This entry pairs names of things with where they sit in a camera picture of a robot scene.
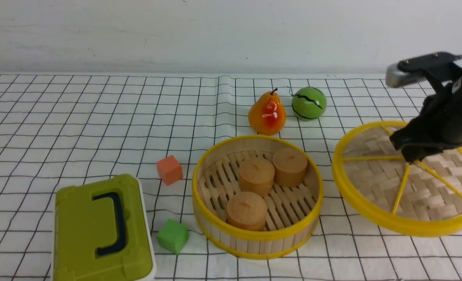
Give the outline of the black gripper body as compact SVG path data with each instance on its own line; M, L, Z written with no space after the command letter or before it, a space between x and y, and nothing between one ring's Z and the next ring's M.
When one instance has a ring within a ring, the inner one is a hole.
M448 84L425 98L420 114L389 137L406 162L462 146L462 86Z

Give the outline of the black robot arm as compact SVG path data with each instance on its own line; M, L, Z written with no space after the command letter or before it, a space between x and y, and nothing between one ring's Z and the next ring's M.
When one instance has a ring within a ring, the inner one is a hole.
M462 68L454 58L417 57L391 65L386 72L389 87L423 80L434 94L425 98L417 117L389 137L409 163L462 146Z

